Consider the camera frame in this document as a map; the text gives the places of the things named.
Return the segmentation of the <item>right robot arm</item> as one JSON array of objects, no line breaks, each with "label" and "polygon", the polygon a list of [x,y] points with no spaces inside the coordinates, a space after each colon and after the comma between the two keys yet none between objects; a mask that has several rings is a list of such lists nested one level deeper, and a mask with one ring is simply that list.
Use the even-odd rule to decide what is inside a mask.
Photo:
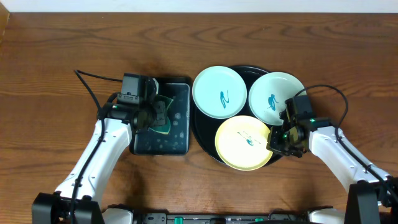
[{"label": "right robot arm", "polygon": [[317,156],[348,193],[346,210],[308,212],[308,223],[397,223],[397,178],[375,166],[328,118],[284,121],[271,128],[267,149],[283,156]]}]

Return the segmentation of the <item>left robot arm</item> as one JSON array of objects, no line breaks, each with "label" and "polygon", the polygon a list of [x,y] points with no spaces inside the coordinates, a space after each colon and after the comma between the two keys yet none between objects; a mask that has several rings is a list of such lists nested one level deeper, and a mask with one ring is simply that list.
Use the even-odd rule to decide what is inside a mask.
[{"label": "left robot arm", "polygon": [[137,131],[166,122],[166,102],[156,97],[141,104],[113,102],[98,110],[94,133],[69,176],[52,194],[39,193],[32,204],[33,223],[132,223],[121,208],[101,211],[104,190],[121,154]]}]

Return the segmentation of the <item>yellow plate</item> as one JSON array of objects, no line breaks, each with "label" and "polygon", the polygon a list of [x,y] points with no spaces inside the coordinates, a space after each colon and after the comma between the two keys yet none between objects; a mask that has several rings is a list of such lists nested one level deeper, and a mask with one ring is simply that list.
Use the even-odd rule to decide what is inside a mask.
[{"label": "yellow plate", "polygon": [[252,116],[234,116],[224,121],[215,135],[215,148],[228,166],[243,171],[266,165],[273,152],[267,149],[270,129]]}]

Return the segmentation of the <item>round black tray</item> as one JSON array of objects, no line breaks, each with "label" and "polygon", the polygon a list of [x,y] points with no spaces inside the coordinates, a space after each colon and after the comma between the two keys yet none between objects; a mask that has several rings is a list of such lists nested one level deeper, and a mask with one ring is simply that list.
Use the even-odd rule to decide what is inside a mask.
[{"label": "round black tray", "polygon": [[[240,74],[246,84],[248,93],[246,104],[236,115],[248,115],[255,117],[251,112],[248,102],[250,87],[258,78],[270,73],[270,71],[249,65],[235,65],[229,68]],[[222,162],[221,158],[216,152],[215,135],[222,122],[226,121],[226,119],[211,118],[202,113],[196,105],[193,107],[193,112],[190,117],[192,121],[192,131],[199,145],[212,158],[216,159],[218,162]]]}]

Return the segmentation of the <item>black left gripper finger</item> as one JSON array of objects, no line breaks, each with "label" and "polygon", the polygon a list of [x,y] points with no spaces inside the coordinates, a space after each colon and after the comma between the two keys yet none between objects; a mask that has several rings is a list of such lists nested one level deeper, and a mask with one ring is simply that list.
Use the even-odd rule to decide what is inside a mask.
[{"label": "black left gripper finger", "polygon": [[133,116],[134,132],[148,129],[154,122],[154,115],[150,109],[138,110]]},{"label": "black left gripper finger", "polygon": [[166,106],[163,101],[156,101],[154,103],[154,108],[156,112],[156,119],[154,121],[155,126],[163,126],[166,124]]}]

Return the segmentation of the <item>pale green plate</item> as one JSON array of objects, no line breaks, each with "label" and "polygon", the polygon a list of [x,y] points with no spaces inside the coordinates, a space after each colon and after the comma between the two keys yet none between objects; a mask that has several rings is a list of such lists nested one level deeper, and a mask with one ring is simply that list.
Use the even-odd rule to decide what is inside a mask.
[{"label": "pale green plate", "polygon": [[281,126],[280,113],[285,101],[304,86],[299,79],[285,72],[270,72],[258,78],[250,87],[248,102],[252,114],[271,126]]},{"label": "pale green plate", "polygon": [[247,88],[238,72],[224,66],[201,71],[193,82],[192,96],[197,108],[215,119],[238,114],[246,104]]}]

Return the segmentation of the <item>green yellow sponge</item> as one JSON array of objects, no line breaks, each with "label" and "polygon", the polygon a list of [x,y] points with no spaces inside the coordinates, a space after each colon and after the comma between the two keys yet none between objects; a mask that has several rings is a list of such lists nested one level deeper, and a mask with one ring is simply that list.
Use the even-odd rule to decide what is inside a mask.
[{"label": "green yellow sponge", "polygon": [[171,129],[171,123],[170,123],[170,119],[168,117],[168,110],[172,104],[174,100],[166,97],[166,96],[162,96],[162,95],[157,95],[155,97],[155,102],[163,102],[165,105],[165,113],[164,113],[164,124],[163,125],[156,125],[156,126],[152,126],[150,127],[150,130],[155,131],[157,133],[160,134],[164,134],[164,135],[168,135],[168,133],[170,132]]}]

